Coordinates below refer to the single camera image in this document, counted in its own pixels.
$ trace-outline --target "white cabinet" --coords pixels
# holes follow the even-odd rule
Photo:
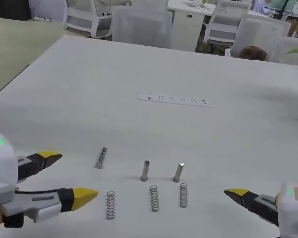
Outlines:
[[[172,25],[172,49],[194,52],[204,15],[175,11]]]

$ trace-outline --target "compression spring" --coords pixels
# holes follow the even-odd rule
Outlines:
[[[180,207],[188,206],[188,185],[186,183],[180,184]]]
[[[159,205],[159,195],[158,195],[157,186],[154,185],[150,187],[150,196],[151,196],[151,210],[153,212],[159,211],[160,205]]]
[[[108,220],[115,217],[115,192],[108,192],[106,194],[106,218]]]

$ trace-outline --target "white office chair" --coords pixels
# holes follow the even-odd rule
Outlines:
[[[169,0],[131,0],[132,7],[167,10]]]
[[[127,6],[115,6],[112,12],[113,41],[171,48],[171,12]]]
[[[290,23],[276,19],[248,14],[242,21],[231,49],[225,51],[225,56],[238,57],[246,46],[256,46],[263,49],[268,59],[274,41],[277,37],[287,36]]]
[[[93,38],[102,38],[111,35],[109,30],[111,15],[98,16],[94,0],[63,0],[65,4],[63,26],[80,31],[90,32]]]
[[[268,61],[298,66],[298,54],[286,54],[288,51],[296,47],[298,47],[298,38],[278,37],[275,40],[273,50]]]
[[[231,46],[238,26],[251,8],[250,3],[219,0],[210,22],[205,25],[204,43]]]

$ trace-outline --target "office desk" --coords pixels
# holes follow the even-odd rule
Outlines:
[[[197,8],[190,6],[188,2],[188,0],[168,2],[168,10],[174,12],[172,49],[194,52],[204,17],[213,14],[215,5],[206,3],[205,8]],[[267,17],[254,11],[249,11],[249,14]]]
[[[138,91],[204,99],[212,108],[140,101]],[[276,195],[281,182],[298,183],[298,70],[65,36],[0,92],[0,132],[18,155],[64,155],[21,190],[99,190],[75,212],[0,227],[0,238],[272,238],[278,228],[223,191]],[[149,178],[140,182],[144,160]],[[178,207],[171,180],[179,162],[187,208]],[[159,191],[156,213],[151,185]],[[104,219],[108,191],[116,192],[111,221]]]

